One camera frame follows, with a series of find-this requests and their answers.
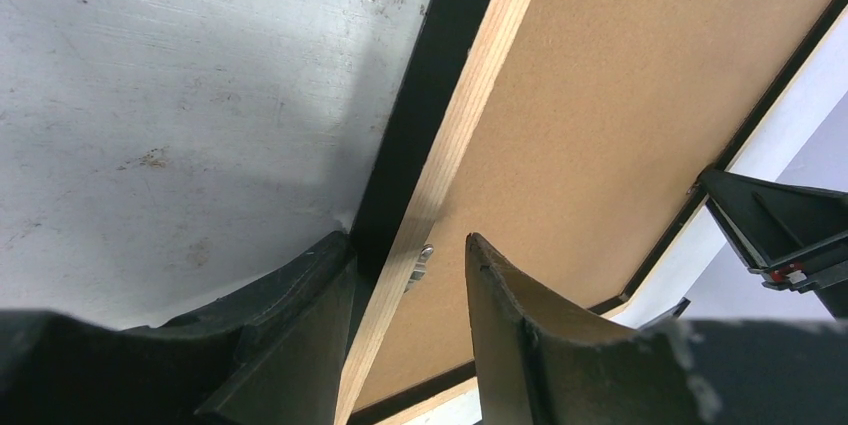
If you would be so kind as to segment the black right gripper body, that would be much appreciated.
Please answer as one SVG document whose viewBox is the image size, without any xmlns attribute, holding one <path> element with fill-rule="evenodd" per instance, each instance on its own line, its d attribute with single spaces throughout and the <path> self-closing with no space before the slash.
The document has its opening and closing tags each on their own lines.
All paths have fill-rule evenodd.
<svg viewBox="0 0 848 425">
<path fill-rule="evenodd" d="M 834 318 L 847 318 L 846 231 L 777 258 L 756 245 L 750 255 L 748 269 L 761 276 L 765 288 L 813 293 Z"/>
</svg>

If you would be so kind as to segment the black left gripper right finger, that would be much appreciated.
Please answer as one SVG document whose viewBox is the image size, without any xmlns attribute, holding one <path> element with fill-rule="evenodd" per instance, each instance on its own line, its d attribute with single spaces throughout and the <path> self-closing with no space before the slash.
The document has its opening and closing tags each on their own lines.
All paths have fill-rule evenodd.
<svg viewBox="0 0 848 425">
<path fill-rule="evenodd" d="M 847 324 L 607 320 L 482 235 L 465 277 L 486 424 L 843 424 Z"/>
</svg>

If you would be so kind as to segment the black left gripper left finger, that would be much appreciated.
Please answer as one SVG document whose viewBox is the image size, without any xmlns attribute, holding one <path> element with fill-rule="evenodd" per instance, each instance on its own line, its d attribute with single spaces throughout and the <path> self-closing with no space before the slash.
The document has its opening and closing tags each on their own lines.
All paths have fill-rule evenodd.
<svg viewBox="0 0 848 425">
<path fill-rule="evenodd" d="M 330 424 L 356 288 L 348 236 L 165 324 L 1 314 L 5 424 Z"/>
</svg>

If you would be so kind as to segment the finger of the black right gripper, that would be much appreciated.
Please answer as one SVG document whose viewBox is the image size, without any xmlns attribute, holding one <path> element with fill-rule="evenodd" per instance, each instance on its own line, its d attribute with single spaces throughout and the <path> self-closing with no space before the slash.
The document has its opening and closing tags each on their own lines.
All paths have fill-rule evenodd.
<svg viewBox="0 0 848 425">
<path fill-rule="evenodd" d="M 824 270 L 847 260 L 847 194 L 709 169 L 698 177 L 708 210 L 753 270 L 796 264 Z"/>
<path fill-rule="evenodd" d="M 691 303 L 691 301 L 688 298 L 686 298 L 686 297 L 681 298 L 680 301 L 677 304 L 675 304 L 674 306 L 672 306 L 668 310 L 662 312 L 661 314 L 657 315 L 656 317 L 649 320 L 645 324 L 641 325 L 640 329 L 649 328 L 649 327 L 655 326 L 657 324 L 663 323 L 665 321 L 675 320 L 675 319 L 679 318 L 685 312 L 685 310 L 688 308 L 690 303 Z"/>
</svg>

